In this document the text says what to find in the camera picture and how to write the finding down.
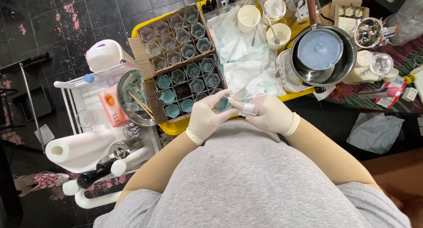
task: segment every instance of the glass cup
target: glass cup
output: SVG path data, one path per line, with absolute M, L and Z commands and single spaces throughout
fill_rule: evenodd
M 171 16 L 171 20 L 169 21 L 169 25 L 173 30 L 179 30 L 184 27 L 185 21 L 181 15 L 173 15 Z
M 205 73 L 212 72 L 215 66 L 216 64 L 212 58 L 204 58 L 200 63 L 200 67 Z
M 151 60 L 153 64 L 153 69 L 161 70 L 167 67 L 166 60 L 163 57 L 156 56 L 153 60 Z
M 143 28 L 140 34 L 143 42 L 151 42 L 155 38 L 154 31 L 151 28 Z
M 197 42 L 197 49 L 200 52 L 200 54 L 209 51 L 212 47 L 212 43 L 205 37 L 198 39 Z
M 98 124 L 100 115 L 94 110 L 81 110 L 77 114 L 77 124 L 82 128 L 89 128 Z
M 171 103 L 175 100 L 175 93 L 170 89 L 165 89 L 161 92 L 160 100 L 164 103 Z
M 193 110 L 194 101 L 192 99 L 184 99 L 181 101 L 181 110 L 183 112 L 191 112 Z
M 171 29 L 169 28 L 169 25 L 165 23 L 164 21 L 160 21 L 159 23 L 154 25 L 154 30 L 156 34 L 159 36 L 165 36 L 171 31 Z
M 189 31 L 187 31 L 185 28 L 176 32 L 176 41 L 179 44 L 183 44 L 189 40 L 190 40 Z
M 171 73 L 171 80 L 175 84 L 180 84 L 183 81 L 185 81 L 185 73 L 182 70 L 180 70 L 180 69 L 174 70 Z
M 185 9 L 184 18 L 188 24 L 193 24 L 194 22 L 198 22 L 198 10 L 192 6 Z
M 162 74 L 157 77 L 156 85 L 161 89 L 168 88 L 171 86 L 171 80 L 169 79 L 169 76 Z
M 220 84 L 220 79 L 218 74 L 210 73 L 205 78 L 204 81 L 206 82 L 206 85 L 210 88 L 215 88 Z
M 188 64 L 185 73 L 188 75 L 188 77 L 193 79 L 200 75 L 200 67 L 197 63 Z
M 223 89 L 221 89 L 221 88 L 214 88 L 212 91 L 211 91 L 211 94 L 210 95 L 214 95 L 214 94 L 216 94 L 217 92 L 219 92 L 219 91 L 222 91 Z
M 177 117 L 181 112 L 176 104 L 170 104 L 165 108 L 166 116 L 170 118 Z
M 194 57 L 197 52 L 195 52 L 195 48 L 193 45 L 191 44 L 185 44 L 182 48 L 181 48 L 181 53 L 182 53 L 182 57 L 185 59 L 189 59 L 191 57 Z
M 189 87 L 191 88 L 191 90 L 194 93 L 199 93 L 201 91 L 204 90 L 205 86 L 204 86 L 204 82 L 201 79 L 193 79 L 190 83 L 189 83 Z
M 191 35 L 195 39 L 204 37 L 205 33 L 206 33 L 206 28 L 203 26 L 203 24 L 196 22 L 191 26 Z
M 175 50 L 171 50 L 166 54 L 167 62 L 171 65 L 181 62 L 181 54 Z
M 205 93 L 200 93 L 200 94 L 197 94 L 196 96 L 195 96 L 195 101 L 200 101 L 200 100 L 202 100 L 203 98 L 205 98 L 205 97 L 207 97 L 207 94 L 205 94 Z
M 160 46 L 164 50 L 170 50 L 176 46 L 175 39 L 173 39 L 171 36 L 162 37 L 160 40 L 161 40 Z
M 161 53 L 161 50 L 156 42 L 150 42 L 146 44 L 145 52 L 147 52 L 149 56 L 156 56 Z

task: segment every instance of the electrical outlet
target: electrical outlet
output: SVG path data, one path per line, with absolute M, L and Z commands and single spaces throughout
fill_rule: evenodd
M 401 98 L 405 101 L 414 101 L 418 92 L 415 88 L 405 88 Z

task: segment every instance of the paper towel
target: paper towel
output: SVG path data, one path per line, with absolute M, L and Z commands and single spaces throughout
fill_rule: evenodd
M 50 161 L 60 163 L 104 149 L 114 139 L 113 131 L 108 129 L 71 135 L 50 141 L 46 146 L 46 155 Z

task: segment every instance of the wooden handle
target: wooden handle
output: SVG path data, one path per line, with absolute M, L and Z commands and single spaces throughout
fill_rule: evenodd
M 310 18 L 310 25 L 317 23 L 317 16 L 316 16 L 316 3 L 315 0 L 307 0 L 307 9 L 308 15 Z

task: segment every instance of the plastic bottle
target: plastic bottle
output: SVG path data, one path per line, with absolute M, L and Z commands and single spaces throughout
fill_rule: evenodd
M 110 77 L 108 75 L 102 75 L 102 74 L 86 74 L 84 75 L 84 81 L 87 83 L 92 83 L 93 85 L 97 85 L 103 88 L 110 88 L 113 85 L 117 84 L 119 79 L 119 76 Z

